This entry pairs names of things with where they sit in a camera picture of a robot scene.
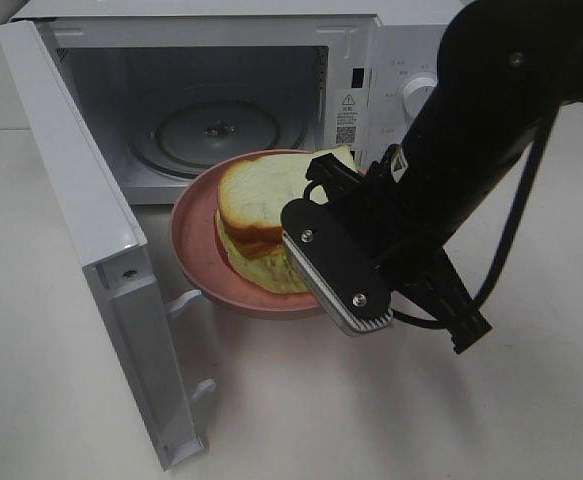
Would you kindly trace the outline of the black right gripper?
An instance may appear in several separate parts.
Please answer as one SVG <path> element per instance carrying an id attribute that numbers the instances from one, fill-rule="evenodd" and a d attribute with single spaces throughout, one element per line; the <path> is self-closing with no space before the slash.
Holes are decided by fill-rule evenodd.
<path id="1" fill-rule="evenodd" d="M 371 261 L 385 285 L 432 316 L 397 310 L 393 317 L 430 330 L 447 330 L 461 354 L 492 330 L 443 249 L 451 237 L 451 162 L 439 153 L 389 149 L 362 175 L 334 154 L 311 160 L 303 198 L 321 187 L 325 207 Z"/>

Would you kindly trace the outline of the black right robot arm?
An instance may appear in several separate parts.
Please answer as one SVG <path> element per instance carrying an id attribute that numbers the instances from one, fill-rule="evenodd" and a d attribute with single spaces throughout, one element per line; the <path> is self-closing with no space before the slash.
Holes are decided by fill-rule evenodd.
<path id="1" fill-rule="evenodd" d="M 281 214 L 284 247 L 347 335 L 393 321 L 445 330 L 463 352 L 490 330 L 481 306 L 509 256 L 561 107 L 583 103 L 583 1 L 475 1 L 444 32 L 438 82 L 403 139 L 359 174 L 310 162 Z M 445 244 L 524 166 L 486 277 L 470 294 Z"/>

